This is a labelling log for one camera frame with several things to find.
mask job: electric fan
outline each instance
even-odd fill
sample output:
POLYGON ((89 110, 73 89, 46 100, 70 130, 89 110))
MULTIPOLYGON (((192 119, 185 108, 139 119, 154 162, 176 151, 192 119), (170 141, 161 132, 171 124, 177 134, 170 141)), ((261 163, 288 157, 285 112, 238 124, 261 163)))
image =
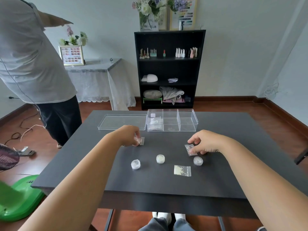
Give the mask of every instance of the electric fan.
MULTIPOLYGON (((0 170, 13 168, 19 162, 18 153, 0 144, 0 170)), ((30 175, 8 186, 0 181, 0 220, 18 221, 30 215, 44 194, 31 187, 38 175, 30 175)))

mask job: black pants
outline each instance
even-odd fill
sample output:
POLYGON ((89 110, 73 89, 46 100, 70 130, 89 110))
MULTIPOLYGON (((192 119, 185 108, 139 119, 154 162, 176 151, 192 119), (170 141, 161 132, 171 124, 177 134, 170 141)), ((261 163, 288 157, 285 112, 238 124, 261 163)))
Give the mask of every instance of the black pants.
POLYGON ((37 106, 50 136, 62 146, 82 123, 76 96, 67 101, 37 106))

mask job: white t-shirt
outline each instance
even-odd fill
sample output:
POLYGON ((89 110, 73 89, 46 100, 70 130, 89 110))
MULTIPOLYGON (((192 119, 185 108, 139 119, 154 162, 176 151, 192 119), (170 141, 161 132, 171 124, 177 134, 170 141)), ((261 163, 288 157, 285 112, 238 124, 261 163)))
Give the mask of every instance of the white t-shirt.
POLYGON ((0 78, 26 103, 67 101, 77 91, 30 5, 0 0, 0 78))

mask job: gray pants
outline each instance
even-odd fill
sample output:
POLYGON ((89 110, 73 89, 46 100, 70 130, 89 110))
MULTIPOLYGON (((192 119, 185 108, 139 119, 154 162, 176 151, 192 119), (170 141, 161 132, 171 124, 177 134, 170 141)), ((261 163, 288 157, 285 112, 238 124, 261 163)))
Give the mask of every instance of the gray pants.
MULTIPOLYGON (((168 231, 168 224, 165 218, 152 218, 150 222, 139 229, 139 231, 168 231)), ((174 231, 195 231, 184 219, 178 219, 173 226, 174 231)))

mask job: black bookshelf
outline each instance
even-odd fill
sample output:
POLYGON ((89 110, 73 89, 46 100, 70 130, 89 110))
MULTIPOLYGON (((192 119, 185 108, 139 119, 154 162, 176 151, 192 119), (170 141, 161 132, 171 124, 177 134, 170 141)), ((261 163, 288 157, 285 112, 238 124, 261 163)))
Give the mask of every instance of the black bookshelf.
POLYGON ((135 46, 137 56, 139 89, 141 96, 141 108, 147 109, 176 109, 193 108, 199 68, 204 44, 205 30, 194 31, 158 31, 158 32, 135 32, 135 46), (198 48, 196 58, 176 58, 176 48, 189 50, 198 48), (140 59, 141 49, 156 49, 157 57, 140 59), (142 82, 144 75, 155 74, 158 81, 148 83, 142 82), (175 83, 168 83, 168 78, 176 77, 175 83), (160 103, 160 101, 145 101, 143 103, 143 92, 150 89, 159 90, 159 86, 171 86, 182 89, 184 95, 191 98, 185 103, 160 103))

